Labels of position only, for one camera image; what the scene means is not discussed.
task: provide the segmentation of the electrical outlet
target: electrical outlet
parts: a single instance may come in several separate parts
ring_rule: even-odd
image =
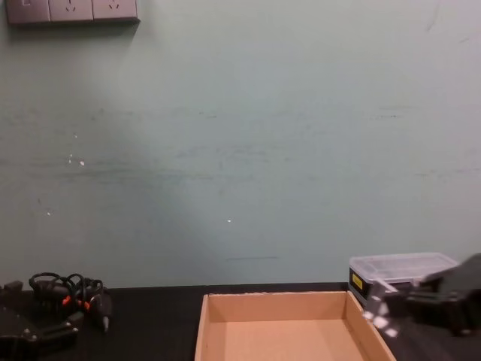
[[[10,24],[48,23],[48,0],[6,0],[7,18]]]
[[[138,20],[136,0],[92,0],[95,20]]]
[[[49,0],[53,22],[93,20],[92,0]]]

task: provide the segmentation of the black table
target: black table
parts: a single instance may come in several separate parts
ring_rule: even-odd
[[[111,290],[114,319],[104,335],[88,319],[75,347],[49,361],[193,361],[202,297],[208,293],[346,290],[347,284],[263,284]],[[23,307],[27,310],[29,303]],[[405,337],[386,340],[398,361],[480,361],[481,337],[454,338],[447,330],[406,325]]]

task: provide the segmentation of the cardboard box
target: cardboard box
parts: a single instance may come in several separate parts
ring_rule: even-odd
[[[393,361],[351,292],[204,296],[195,361]]]

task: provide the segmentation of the plastic container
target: plastic container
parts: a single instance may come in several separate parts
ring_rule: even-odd
[[[371,285],[376,279],[396,286],[457,265],[454,259],[442,253],[353,257],[349,261],[349,289],[365,305]]]

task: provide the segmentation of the wall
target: wall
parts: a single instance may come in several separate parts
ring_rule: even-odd
[[[0,22],[0,281],[344,281],[358,254],[479,250],[481,2],[140,11]]]

